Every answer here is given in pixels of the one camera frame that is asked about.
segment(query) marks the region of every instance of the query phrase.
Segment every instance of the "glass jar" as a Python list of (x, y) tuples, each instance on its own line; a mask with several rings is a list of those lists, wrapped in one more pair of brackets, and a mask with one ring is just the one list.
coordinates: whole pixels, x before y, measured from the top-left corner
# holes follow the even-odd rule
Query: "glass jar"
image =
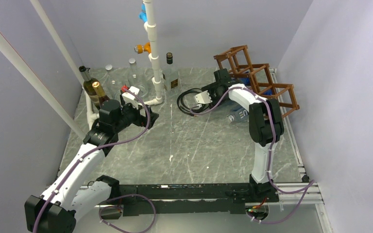
[(149, 89), (147, 85), (147, 81), (145, 80), (144, 72), (136, 65), (136, 61), (134, 58), (129, 59), (129, 66), (131, 68), (130, 74), (128, 76), (129, 87), (134, 86), (139, 89), (139, 94), (141, 98), (145, 98), (148, 96)]
[(119, 79), (117, 71), (112, 67), (112, 65), (105, 66), (106, 69), (106, 82), (105, 91), (106, 94), (115, 100), (119, 100), (119, 95), (121, 94), (121, 88), (124, 86), (124, 82)]

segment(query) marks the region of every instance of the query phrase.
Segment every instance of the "orange valve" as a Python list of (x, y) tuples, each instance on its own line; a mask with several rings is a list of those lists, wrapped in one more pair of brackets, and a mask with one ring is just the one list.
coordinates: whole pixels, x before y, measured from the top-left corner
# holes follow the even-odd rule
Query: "orange valve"
[(137, 45), (134, 48), (135, 52), (138, 54), (141, 54), (143, 52), (148, 52), (151, 53), (151, 44), (150, 42), (146, 43), (144, 46), (142, 45)]

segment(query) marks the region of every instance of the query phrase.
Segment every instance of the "white pole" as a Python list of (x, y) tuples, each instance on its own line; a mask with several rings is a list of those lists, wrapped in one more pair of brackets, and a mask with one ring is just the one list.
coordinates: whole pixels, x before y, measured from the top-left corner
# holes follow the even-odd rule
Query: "white pole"
[(156, 96), (153, 100), (145, 102), (147, 105), (154, 105), (160, 104), (163, 101), (162, 98), (162, 91), (163, 85), (161, 81), (161, 76), (159, 74), (159, 70), (161, 66), (159, 65), (159, 55), (158, 55), (158, 45), (156, 43), (156, 23), (155, 23), (155, 16), (153, 13), (153, 5), (152, 0), (143, 0), (145, 4), (145, 13), (147, 15), (147, 22), (145, 22), (145, 28), (147, 29), (148, 33), (148, 40), (150, 41), (151, 45), (151, 53), (148, 55), (149, 60), (151, 61), (152, 69), (153, 69), (153, 78), (152, 83), (155, 87)]
[(37, 92), (48, 102), (48, 104), (56, 111), (56, 113), (64, 120), (66, 124), (81, 138), (85, 138), (85, 133), (79, 128), (78, 124), (73, 121), (69, 114), (65, 111), (62, 105), (44, 86), (36, 74), (31, 70), (28, 64), (9, 44), (9, 42), (0, 33), (0, 51), (2, 54), (15, 66), (15, 68), (25, 77), (25, 79), (37, 90)]
[(59, 37), (58, 33), (56, 32), (55, 28), (53, 27), (51, 21), (49, 20), (47, 14), (45, 13), (44, 9), (42, 8), (41, 3), (38, 0), (30, 0), (32, 6), (34, 6), (36, 12), (38, 13), (39, 17), (41, 18), (42, 22), (44, 23), (45, 27), (48, 29), (49, 34), (51, 34), (52, 39), (55, 41), (56, 45), (58, 46), (59, 50), (61, 51), (62, 55), (65, 57), (68, 65), (71, 67), (73, 73), (75, 74), (76, 78), (82, 84), (84, 79), (82, 78), (81, 73), (78, 70), (75, 62), (73, 61), (72, 57), (70, 56), (67, 48), (65, 47), (64, 43), (62, 42), (61, 38)]

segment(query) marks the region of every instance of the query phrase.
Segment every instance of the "wine bottle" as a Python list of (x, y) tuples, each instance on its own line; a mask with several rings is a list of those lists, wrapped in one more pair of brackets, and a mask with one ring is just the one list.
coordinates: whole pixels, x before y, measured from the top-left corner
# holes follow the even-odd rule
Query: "wine bottle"
[(84, 78), (84, 83), (82, 84), (82, 86), (84, 87), (84, 90), (88, 93), (89, 98), (91, 98), (91, 101), (94, 103), (95, 107), (99, 109), (101, 107), (99, 104), (99, 98), (97, 93), (95, 92), (94, 87), (92, 86), (92, 84), (94, 82), (98, 82), (98, 80), (92, 78), (89, 75), (89, 69), (90, 68), (86, 68), (85, 66), (79, 67), (79, 71), (82, 73), (82, 77)]
[(95, 89), (95, 92), (97, 93), (98, 95), (98, 98), (99, 98), (99, 105), (102, 106), (102, 104), (107, 101), (107, 100), (110, 100), (110, 98), (105, 94), (105, 91), (103, 90), (101, 84), (96, 81), (92, 84), (92, 86), (94, 87)]
[(176, 66), (173, 64), (173, 55), (171, 52), (167, 53), (167, 63), (163, 70), (164, 75), (164, 88), (167, 94), (175, 94), (175, 90), (178, 87), (179, 72)]

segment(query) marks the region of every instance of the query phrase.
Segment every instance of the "marble surface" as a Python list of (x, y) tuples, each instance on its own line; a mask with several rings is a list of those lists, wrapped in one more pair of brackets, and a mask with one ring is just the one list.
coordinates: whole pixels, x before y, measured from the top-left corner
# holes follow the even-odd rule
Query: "marble surface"
[[(203, 87), (212, 83), (216, 68), (181, 68), (180, 91)], [(149, 80), (150, 98), (154, 90), (150, 79), (153, 72), (143, 69)], [(91, 75), (107, 86), (105, 69), (92, 69)], [(111, 76), (126, 80), (129, 68), (118, 68)], [(261, 82), (265, 74), (258, 75)], [(255, 143), (248, 132), (248, 123), (228, 123), (227, 113), (233, 102), (222, 104), (213, 112), (191, 117), (181, 113), (176, 105), (176, 93), (166, 95), (164, 103), (153, 106), (159, 114), (155, 125), (138, 140), (115, 146), (86, 182), (101, 175), (118, 179), (122, 184), (153, 183), (237, 183), (247, 182), (254, 165)], [(186, 103), (192, 104), (191, 97)], [(84, 132), (86, 122), (85, 96), (82, 94), (75, 113), (75, 121)], [(300, 182), (297, 161), (288, 128), (278, 142), (272, 173), (278, 183)], [(142, 128), (131, 125), (119, 133), (119, 140), (129, 139)], [(71, 132), (60, 165), (59, 174), (76, 155), (82, 141)]]

